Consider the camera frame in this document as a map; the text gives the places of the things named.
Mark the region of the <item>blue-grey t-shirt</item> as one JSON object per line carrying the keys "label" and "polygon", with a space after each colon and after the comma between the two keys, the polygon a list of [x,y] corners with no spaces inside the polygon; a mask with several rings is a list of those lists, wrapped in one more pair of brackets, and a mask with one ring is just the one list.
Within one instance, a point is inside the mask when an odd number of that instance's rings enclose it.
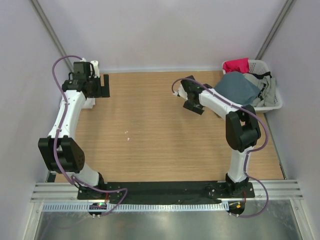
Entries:
{"label": "blue-grey t-shirt", "polygon": [[233,102],[241,107],[251,105],[261,91],[237,71],[226,73],[215,85],[214,90],[226,98],[228,102]]}

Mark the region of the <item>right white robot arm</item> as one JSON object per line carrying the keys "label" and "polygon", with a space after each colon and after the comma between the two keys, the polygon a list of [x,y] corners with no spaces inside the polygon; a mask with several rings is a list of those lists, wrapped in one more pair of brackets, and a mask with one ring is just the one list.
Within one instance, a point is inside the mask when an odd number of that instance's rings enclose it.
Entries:
{"label": "right white robot arm", "polygon": [[261,130],[255,109],[251,105],[241,106],[217,93],[208,84],[197,82],[193,76],[179,80],[174,94],[182,97],[183,107],[202,115],[210,109],[225,121],[225,138],[231,148],[231,162],[225,175],[225,192],[237,198],[249,184],[248,163]]}

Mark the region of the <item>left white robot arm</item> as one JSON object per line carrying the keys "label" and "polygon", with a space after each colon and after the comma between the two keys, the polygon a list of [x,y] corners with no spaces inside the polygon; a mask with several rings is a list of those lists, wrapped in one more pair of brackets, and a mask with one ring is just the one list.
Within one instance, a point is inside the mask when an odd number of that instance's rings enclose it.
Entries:
{"label": "left white robot arm", "polygon": [[76,129],[83,109],[91,109],[97,98],[110,97],[109,77],[101,77],[99,62],[84,58],[73,63],[73,71],[57,85],[61,102],[55,123],[38,148],[47,169],[62,174],[80,193],[101,200],[106,194],[102,174],[85,162],[85,153],[76,143]]}

